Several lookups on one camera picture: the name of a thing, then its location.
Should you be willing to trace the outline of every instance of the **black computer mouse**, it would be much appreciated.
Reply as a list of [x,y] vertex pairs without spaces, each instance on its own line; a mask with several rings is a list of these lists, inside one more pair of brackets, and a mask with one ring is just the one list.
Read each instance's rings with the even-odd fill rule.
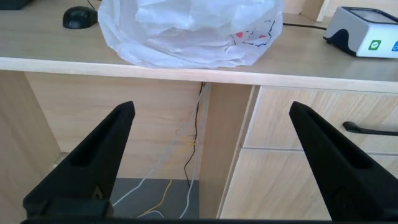
[[63,14],[62,25],[68,29],[89,28],[98,22],[98,13],[92,8],[75,6]]

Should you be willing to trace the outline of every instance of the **drawer handle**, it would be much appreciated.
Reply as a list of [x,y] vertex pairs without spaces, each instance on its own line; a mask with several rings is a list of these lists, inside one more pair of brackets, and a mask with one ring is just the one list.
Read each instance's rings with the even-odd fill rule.
[[343,123],[343,127],[351,132],[358,134],[377,134],[377,135],[385,135],[385,136],[398,136],[398,132],[396,131],[378,131],[372,129],[361,128],[356,123],[352,121],[346,121]]

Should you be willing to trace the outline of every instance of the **plastic bag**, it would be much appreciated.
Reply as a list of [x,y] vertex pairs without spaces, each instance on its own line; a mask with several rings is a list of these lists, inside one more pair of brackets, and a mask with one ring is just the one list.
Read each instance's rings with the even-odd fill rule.
[[252,65],[282,32],[282,0],[103,0],[108,46],[135,65]]

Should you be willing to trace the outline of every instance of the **green button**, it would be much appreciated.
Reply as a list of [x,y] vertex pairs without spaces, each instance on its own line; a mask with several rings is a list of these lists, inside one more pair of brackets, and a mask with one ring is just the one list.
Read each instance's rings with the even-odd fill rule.
[[369,50],[377,50],[381,44],[381,40],[372,40],[371,45],[369,45]]

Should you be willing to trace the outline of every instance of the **cable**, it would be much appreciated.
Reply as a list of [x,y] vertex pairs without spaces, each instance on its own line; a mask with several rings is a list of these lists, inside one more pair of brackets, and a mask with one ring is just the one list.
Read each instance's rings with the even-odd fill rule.
[[[202,89],[203,89],[204,85],[205,85],[204,82],[202,82],[200,84],[199,95],[201,95],[201,92],[202,92]],[[196,141],[197,141],[197,137],[198,137],[198,127],[197,127],[198,111],[199,111],[199,101],[197,103],[197,113],[195,115],[195,135],[193,137],[193,152],[192,152],[191,156],[189,157],[189,160],[184,165],[184,173],[185,173],[185,177],[187,178],[188,187],[190,187],[190,184],[189,184],[189,178],[188,178],[188,174],[187,174],[187,165],[191,161],[191,159],[192,159],[192,157],[193,157],[193,155],[195,154],[195,151],[196,151]]]
[[[190,146],[190,144],[187,144],[187,145],[183,148],[182,151],[185,151],[186,149],[188,149],[189,146]],[[175,160],[173,159],[172,162],[170,162],[169,165],[167,166],[167,168],[166,168],[166,170],[167,170],[167,175],[169,175],[169,170],[170,170],[171,166],[173,165],[173,162],[174,162],[174,161],[175,161]],[[160,207],[160,206],[163,204],[164,199],[166,198],[167,192],[169,191],[169,187],[172,185],[172,182],[173,182],[173,180],[172,180],[172,179],[169,179],[169,184],[168,184],[168,186],[166,187],[166,189],[165,189],[165,191],[164,191],[164,193],[163,193],[162,200],[161,200],[157,205],[155,205],[155,206],[153,206],[152,208],[150,208],[150,209],[144,211],[141,215],[147,214],[147,213],[149,213],[150,211],[155,210],[156,208]]]
[[91,4],[90,0],[87,0],[88,4],[95,10],[94,6]]
[[303,25],[303,24],[290,24],[290,23],[286,23],[286,22],[284,22],[284,26],[307,27],[307,28],[314,28],[314,29],[326,30],[325,27],[318,27],[318,26],[311,26],[311,25]]
[[172,185],[172,183],[173,183],[173,180],[172,180],[172,179],[169,179],[169,184],[167,185],[166,189],[164,190],[162,200],[161,200],[157,205],[155,205],[155,206],[153,206],[152,208],[150,208],[150,209],[144,211],[141,215],[148,214],[149,212],[155,210],[156,208],[158,208],[159,206],[161,206],[161,205],[163,204],[164,198],[166,198],[166,194],[167,194],[167,192],[169,191],[169,188],[170,188],[170,186]]
[[[206,106],[207,106],[207,97],[205,96],[205,99],[204,99],[204,101],[203,101],[202,126],[201,126],[202,129],[205,127],[205,111],[206,111]],[[192,186],[193,186],[193,181],[195,180],[195,175],[196,175],[196,173],[197,173],[197,162],[198,162],[198,158],[199,158],[198,155],[199,155],[199,154],[200,154],[200,153],[197,153],[197,155],[195,156],[195,165],[193,165],[193,172],[192,172],[191,185],[189,186],[188,194],[187,194],[187,205],[185,206],[185,209],[184,209],[184,211],[182,212],[182,214],[180,215],[179,218],[182,218],[182,217],[185,215],[185,213],[187,212],[188,207],[189,207],[189,198],[190,198],[191,189],[192,189]]]
[[[198,101],[197,101],[196,104],[199,103],[200,98],[201,98],[201,94],[199,95],[199,98],[198,98]],[[195,111],[196,111],[196,110],[193,110],[193,111],[192,111],[191,117],[190,117],[190,118],[192,118],[192,116],[195,114]],[[125,195],[123,195],[123,196],[122,196],[119,200],[117,200],[112,206],[117,205],[117,204],[118,204],[121,200],[123,200],[125,197],[127,197],[129,194],[131,194],[132,192],[134,192],[135,190],[137,190],[137,189],[142,185],[142,183],[152,174],[152,172],[159,166],[160,162],[162,162],[162,159],[163,159],[165,153],[166,153],[167,151],[169,151],[169,149],[170,149],[171,146],[174,144],[174,142],[178,139],[178,137],[180,136],[181,132],[182,132],[182,131],[184,130],[184,128],[187,126],[187,124],[188,124],[189,121],[190,121],[190,119],[189,119],[187,122],[185,122],[185,124],[184,124],[184,125],[180,128],[180,130],[178,131],[177,135],[173,138],[172,142],[171,142],[168,146],[165,147],[165,149],[163,150],[163,153],[162,153],[162,155],[161,155],[159,161],[157,161],[157,163],[156,163],[156,165],[154,166],[154,168],[153,168],[153,169],[152,169],[152,170],[139,182],[138,186],[137,186],[137,187],[134,187],[134,188],[131,189],[129,192],[127,192]]]
[[142,214],[142,215],[137,216],[137,218],[144,217],[144,216],[146,216],[146,215],[148,215],[148,214],[151,214],[151,213],[158,213],[162,218],[164,218],[164,215],[162,214],[162,212],[160,212],[160,211],[158,211],[158,210],[153,210],[153,211],[150,211],[150,212],[148,212],[148,213],[144,213],[144,214]]

